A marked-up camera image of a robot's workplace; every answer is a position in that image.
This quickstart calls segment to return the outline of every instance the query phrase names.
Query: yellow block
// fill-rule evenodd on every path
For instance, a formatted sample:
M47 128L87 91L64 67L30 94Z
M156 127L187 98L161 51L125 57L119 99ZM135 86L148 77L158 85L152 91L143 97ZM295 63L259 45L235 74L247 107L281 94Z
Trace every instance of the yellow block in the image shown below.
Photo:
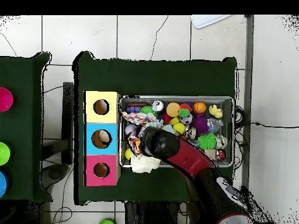
M104 115L99 115L94 110L94 105L98 100L104 100L108 103L109 110ZM116 92L86 91L86 122L116 124L119 115L118 100L119 95Z

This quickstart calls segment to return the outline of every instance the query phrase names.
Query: red ball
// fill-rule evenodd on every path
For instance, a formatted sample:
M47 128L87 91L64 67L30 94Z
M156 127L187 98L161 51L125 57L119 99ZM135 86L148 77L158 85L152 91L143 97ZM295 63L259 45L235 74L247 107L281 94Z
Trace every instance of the red ball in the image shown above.
M163 119L164 123L167 124L168 122L170 122L172 117L168 116L167 113L163 113L162 119Z

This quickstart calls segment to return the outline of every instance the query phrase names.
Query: circular hole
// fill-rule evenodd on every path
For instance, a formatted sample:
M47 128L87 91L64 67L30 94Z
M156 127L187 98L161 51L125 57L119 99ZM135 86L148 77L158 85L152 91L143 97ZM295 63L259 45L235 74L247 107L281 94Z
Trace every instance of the circular hole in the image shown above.
M92 144L98 149L104 149L109 146L112 138L109 132L105 131L104 129L99 129L92 134L91 141Z
M107 166L107 164L103 162L97 163L93 167L93 173L95 174L96 177L99 178L105 178L109 174L109 171L110 171L109 166Z
M109 111L109 103L107 100L97 100L95 104L93 104L93 110L98 115L105 115Z

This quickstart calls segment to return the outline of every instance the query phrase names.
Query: orange basketball toy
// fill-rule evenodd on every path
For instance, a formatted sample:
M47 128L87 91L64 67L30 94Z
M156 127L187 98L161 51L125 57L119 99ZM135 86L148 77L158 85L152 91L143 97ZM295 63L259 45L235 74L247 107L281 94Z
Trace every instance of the orange basketball toy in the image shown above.
M195 102L193 107L194 107L193 111L195 113L204 113L204 111L207 108L206 104L204 104L203 102Z

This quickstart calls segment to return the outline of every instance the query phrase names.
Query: dark green table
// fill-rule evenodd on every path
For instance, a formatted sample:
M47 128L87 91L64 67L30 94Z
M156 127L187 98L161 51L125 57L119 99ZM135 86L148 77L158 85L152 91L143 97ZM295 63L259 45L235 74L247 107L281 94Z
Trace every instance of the dark green table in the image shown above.
M8 163L0 166L8 177L2 200L51 201L40 184L41 76L49 60L49 53L33 58L0 57L0 87L14 96L11 109L0 113L0 141L12 151Z
M161 168L150 174L121 169L114 187L83 186L83 92L115 91L120 95L178 95L235 97L235 58L220 61L126 61L96 60L81 52L74 60L74 110L76 168L75 203L85 201L188 201L184 178L173 168ZM232 166L221 169L232 179Z

